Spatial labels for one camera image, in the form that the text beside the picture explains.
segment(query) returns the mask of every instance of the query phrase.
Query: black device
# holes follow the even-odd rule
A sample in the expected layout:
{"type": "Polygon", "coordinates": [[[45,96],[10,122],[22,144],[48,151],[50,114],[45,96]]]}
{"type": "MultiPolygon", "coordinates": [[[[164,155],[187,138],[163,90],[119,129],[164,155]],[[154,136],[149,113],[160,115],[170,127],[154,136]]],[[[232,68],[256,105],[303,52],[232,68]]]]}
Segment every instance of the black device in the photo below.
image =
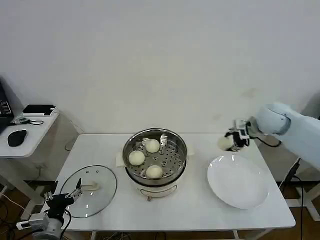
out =
{"type": "Polygon", "coordinates": [[[21,145],[27,135],[27,130],[18,130],[9,134],[8,144],[10,147],[17,147],[21,145]]]}
{"type": "Polygon", "coordinates": [[[0,133],[13,119],[14,113],[12,112],[5,90],[0,82],[0,133]]]}
{"type": "Polygon", "coordinates": [[[25,117],[48,117],[54,113],[55,108],[52,104],[29,104],[22,113],[25,117]]]}

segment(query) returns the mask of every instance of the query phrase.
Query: table leg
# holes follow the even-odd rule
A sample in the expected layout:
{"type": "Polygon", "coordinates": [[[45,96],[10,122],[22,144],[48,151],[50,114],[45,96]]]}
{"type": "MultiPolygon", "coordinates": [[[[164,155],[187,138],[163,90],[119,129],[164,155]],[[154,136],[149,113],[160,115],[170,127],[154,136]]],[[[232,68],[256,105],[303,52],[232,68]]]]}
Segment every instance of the table leg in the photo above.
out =
{"type": "Polygon", "coordinates": [[[237,230],[233,230],[234,239],[239,240],[239,235],[237,230]]]}
{"type": "Polygon", "coordinates": [[[0,175],[4,177],[10,184],[24,193],[30,200],[36,204],[43,204],[44,198],[36,193],[28,184],[25,183],[11,164],[10,159],[0,158],[0,175]]]}
{"type": "Polygon", "coordinates": [[[96,239],[96,234],[97,234],[96,231],[92,231],[90,240],[95,240],[96,239]]]}
{"type": "Polygon", "coordinates": [[[264,229],[262,232],[259,232],[256,235],[249,234],[244,239],[246,239],[246,240],[257,240],[257,239],[261,238],[262,236],[266,235],[267,233],[271,232],[272,230],[273,230],[273,228],[264,229]]]}

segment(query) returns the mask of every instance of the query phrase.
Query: steamed bun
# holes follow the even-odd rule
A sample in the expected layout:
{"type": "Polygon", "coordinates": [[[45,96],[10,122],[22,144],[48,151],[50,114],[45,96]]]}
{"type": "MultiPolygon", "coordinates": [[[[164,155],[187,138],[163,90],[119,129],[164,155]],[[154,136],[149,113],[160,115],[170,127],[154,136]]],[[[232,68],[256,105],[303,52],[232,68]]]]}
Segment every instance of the steamed bun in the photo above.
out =
{"type": "Polygon", "coordinates": [[[144,163],[145,155],[142,151],[132,151],[129,154],[129,162],[133,166],[139,166],[144,163]]]}

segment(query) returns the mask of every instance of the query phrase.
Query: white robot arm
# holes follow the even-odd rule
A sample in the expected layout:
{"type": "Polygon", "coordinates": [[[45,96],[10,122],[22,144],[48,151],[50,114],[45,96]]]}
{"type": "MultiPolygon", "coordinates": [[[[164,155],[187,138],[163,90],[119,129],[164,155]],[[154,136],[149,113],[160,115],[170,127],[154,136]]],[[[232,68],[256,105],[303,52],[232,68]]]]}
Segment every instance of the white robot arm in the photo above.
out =
{"type": "Polygon", "coordinates": [[[320,169],[320,120],[282,103],[262,107],[255,120],[259,131],[274,136],[289,151],[320,169]]]}

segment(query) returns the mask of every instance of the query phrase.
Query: white bun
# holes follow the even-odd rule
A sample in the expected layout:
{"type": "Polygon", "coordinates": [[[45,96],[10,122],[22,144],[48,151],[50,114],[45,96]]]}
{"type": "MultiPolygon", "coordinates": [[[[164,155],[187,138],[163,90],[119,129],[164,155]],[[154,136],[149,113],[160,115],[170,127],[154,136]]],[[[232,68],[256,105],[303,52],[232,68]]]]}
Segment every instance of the white bun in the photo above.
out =
{"type": "Polygon", "coordinates": [[[145,175],[151,179],[159,179],[162,177],[163,174],[164,174],[164,171],[158,165],[151,165],[145,171],[145,175]]]}
{"type": "Polygon", "coordinates": [[[129,162],[133,166],[139,166],[145,161],[145,155],[142,151],[132,151],[129,154],[129,162]]]}
{"type": "Polygon", "coordinates": [[[146,141],[145,149],[149,153],[156,153],[160,149],[160,143],[155,139],[150,139],[150,140],[146,141]]]}

